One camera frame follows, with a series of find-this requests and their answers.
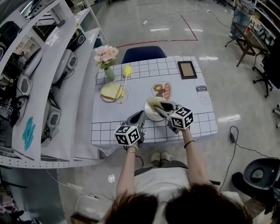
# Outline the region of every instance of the blue chair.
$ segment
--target blue chair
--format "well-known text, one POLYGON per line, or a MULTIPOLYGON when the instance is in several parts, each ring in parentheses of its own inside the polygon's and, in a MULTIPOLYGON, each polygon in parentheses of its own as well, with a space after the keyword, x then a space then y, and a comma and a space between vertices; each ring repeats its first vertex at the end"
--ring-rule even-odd
POLYGON ((166 54, 158 46, 135 47, 126 51, 122 64, 166 57, 166 54))

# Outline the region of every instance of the headphone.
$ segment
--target headphone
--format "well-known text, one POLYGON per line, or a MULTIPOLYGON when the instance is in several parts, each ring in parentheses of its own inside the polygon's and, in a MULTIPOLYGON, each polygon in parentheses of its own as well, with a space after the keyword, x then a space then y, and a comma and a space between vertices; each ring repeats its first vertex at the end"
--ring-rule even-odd
POLYGON ((25 100, 24 100, 23 104, 21 104, 21 102, 19 101, 20 99, 26 99, 26 101, 27 101, 29 99, 29 96, 23 95, 23 96, 12 98, 12 100, 10 102, 10 106, 13 108, 13 111, 10 115, 10 125, 11 125, 11 127, 13 127, 15 125, 15 123, 17 122, 17 120, 19 118, 19 115, 20 115, 19 111, 25 103, 25 100))

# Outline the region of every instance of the bracelet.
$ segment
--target bracelet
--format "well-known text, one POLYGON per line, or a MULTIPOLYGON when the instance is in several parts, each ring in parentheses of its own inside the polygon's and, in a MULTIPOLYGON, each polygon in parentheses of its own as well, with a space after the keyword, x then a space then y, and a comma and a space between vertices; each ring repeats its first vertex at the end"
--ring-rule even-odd
POLYGON ((187 145, 191 142, 195 142, 194 140, 189 141, 186 145, 184 145, 184 149, 187 147, 187 145))
POLYGON ((126 147, 126 151, 127 151, 127 148, 128 148, 128 147, 135 148, 135 150, 136 150, 136 151, 138 150, 138 146, 136 146, 136 145, 132 145, 132 146, 127 146, 127 147, 126 147))

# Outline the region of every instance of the shoe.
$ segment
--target shoe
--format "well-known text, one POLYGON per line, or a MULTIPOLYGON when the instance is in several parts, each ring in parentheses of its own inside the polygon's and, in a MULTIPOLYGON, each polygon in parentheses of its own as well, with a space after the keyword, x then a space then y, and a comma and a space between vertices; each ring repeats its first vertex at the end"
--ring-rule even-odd
POLYGON ((161 154, 159 152, 155 152, 152 154, 151 163, 154 166, 160 166, 161 161, 161 154))
POLYGON ((162 160, 165 160, 165 161, 170 161, 170 155, 169 155, 169 153, 168 152, 162 152, 161 153, 161 161, 162 160))

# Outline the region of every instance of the hair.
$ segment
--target hair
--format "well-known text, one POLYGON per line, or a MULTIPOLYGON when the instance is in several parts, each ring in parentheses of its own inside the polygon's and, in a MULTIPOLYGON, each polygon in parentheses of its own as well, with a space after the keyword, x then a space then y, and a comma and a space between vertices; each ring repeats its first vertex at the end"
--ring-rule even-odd
POLYGON ((105 224, 152 224, 158 209, 158 198, 144 193, 128 195, 126 192, 115 199, 105 216, 105 224))
POLYGON ((168 201, 165 218, 169 224, 252 224, 252 217, 240 203, 225 197, 211 185, 192 185, 179 190, 168 201))

